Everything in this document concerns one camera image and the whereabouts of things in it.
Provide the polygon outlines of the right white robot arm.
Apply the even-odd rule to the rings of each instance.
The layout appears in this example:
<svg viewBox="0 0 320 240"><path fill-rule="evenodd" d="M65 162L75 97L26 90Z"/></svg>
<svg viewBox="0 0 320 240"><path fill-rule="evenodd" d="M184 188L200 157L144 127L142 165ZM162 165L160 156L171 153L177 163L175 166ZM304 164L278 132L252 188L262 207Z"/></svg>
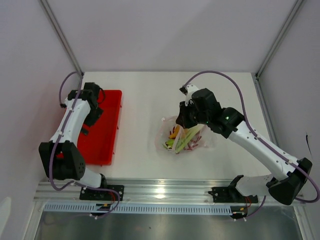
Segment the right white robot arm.
<svg viewBox="0 0 320 240"><path fill-rule="evenodd" d="M269 175L238 175L229 184L228 196L239 202L246 196L266 195L283 205L291 205L307 182L312 162L285 153L249 126L245 116L233 107L221 107L207 88L187 85L179 89L185 100L179 103L176 123L184 129L206 125L210 130L249 152L269 171Z"/></svg>

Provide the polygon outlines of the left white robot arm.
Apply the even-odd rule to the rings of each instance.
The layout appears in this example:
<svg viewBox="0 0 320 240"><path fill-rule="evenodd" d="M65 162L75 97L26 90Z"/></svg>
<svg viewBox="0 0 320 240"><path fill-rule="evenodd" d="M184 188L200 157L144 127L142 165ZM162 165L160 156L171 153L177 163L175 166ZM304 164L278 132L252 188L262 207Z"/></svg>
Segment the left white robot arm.
<svg viewBox="0 0 320 240"><path fill-rule="evenodd" d="M97 200L108 196L106 177L86 167L77 143L83 125L92 127L103 113L98 103L100 90L94 82L85 83L83 89L72 90L60 103L65 113L57 131L38 147L45 174L55 190L61 191L75 183L91 188Z"/></svg>

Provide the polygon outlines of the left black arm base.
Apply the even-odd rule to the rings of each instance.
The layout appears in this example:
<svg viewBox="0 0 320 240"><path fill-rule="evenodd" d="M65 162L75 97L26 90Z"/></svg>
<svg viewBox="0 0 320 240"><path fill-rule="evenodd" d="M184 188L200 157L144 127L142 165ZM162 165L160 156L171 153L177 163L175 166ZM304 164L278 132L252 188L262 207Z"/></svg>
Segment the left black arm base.
<svg viewBox="0 0 320 240"><path fill-rule="evenodd" d="M117 192L120 196L120 201L123 200L125 186L111 184L107 186L108 189L111 189ZM103 191L103 190L92 190L82 188L80 191L79 199L83 201L118 201L118 197L114 192Z"/></svg>

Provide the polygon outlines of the yellow toy food piece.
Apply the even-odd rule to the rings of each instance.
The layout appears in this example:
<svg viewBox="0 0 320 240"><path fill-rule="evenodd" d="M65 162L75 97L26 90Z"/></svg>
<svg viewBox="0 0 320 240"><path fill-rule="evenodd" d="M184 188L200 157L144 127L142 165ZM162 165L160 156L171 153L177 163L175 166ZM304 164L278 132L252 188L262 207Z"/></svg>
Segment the yellow toy food piece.
<svg viewBox="0 0 320 240"><path fill-rule="evenodd" d="M176 125L172 128L172 131L170 132L169 139L175 140L178 136L178 134L183 130L183 128L180 125Z"/></svg>

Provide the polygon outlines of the clear zip top bag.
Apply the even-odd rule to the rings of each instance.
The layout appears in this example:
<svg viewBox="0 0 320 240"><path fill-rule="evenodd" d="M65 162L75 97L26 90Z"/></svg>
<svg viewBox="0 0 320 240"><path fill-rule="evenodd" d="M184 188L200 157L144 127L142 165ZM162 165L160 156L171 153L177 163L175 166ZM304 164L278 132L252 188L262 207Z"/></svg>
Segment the clear zip top bag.
<svg viewBox="0 0 320 240"><path fill-rule="evenodd" d="M171 154L184 154L199 148L212 150L217 143L217 137L204 124L186 128L178 134L176 139L169 139L169 135L176 125L176 116L163 117L161 126L155 136L154 145L158 151Z"/></svg>

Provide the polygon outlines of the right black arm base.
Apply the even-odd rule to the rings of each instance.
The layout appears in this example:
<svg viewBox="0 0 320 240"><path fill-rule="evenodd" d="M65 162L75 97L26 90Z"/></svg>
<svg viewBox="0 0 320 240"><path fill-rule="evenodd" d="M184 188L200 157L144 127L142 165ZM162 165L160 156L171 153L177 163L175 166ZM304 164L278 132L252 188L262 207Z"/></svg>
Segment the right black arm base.
<svg viewBox="0 0 320 240"><path fill-rule="evenodd" d="M207 193L212 196L214 203L257 204L259 201L257 195L243 196L235 188L227 186L212 187Z"/></svg>

